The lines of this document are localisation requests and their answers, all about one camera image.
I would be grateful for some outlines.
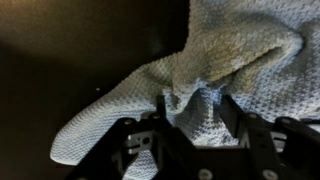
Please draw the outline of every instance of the cloth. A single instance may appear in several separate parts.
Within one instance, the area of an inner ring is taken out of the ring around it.
[[[218,116],[222,93],[272,122],[320,117],[319,0],[191,0],[183,51],[143,65],[56,136],[51,158],[75,165],[119,118],[164,95],[168,119],[197,146],[235,145]],[[144,152],[126,177],[150,179]]]

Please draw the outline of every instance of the textured fabric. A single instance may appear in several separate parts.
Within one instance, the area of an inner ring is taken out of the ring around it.
[[[144,65],[74,117],[51,158],[77,164],[121,117],[139,119],[166,97],[168,119],[199,146],[234,145],[218,116],[222,93],[268,121],[319,118],[320,1],[191,0],[182,52]],[[156,172],[143,153],[130,179]]]

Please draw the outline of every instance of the knitted blanket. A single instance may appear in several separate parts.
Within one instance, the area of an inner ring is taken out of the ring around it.
[[[195,145],[235,145],[218,116],[225,93],[271,122],[320,119],[320,1],[191,0],[184,50],[143,65],[80,112],[50,156],[77,164],[117,119],[154,111],[157,95]],[[126,177],[150,179],[156,171],[143,152]]]

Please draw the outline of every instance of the towel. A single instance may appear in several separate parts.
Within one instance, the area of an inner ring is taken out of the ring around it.
[[[138,68],[76,115],[50,157],[76,165],[117,119],[155,111],[157,95],[194,145],[236,145],[218,115],[221,94],[270,122],[320,119],[320,1],[190,0],[184,50]],[[125,177],[156,172],[142,152]]]

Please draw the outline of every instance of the dark background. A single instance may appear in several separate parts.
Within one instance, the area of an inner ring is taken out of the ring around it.
[[[183,49],[187,0],[1,0],[0,179],[63,179],[57,131],[140,65]]]

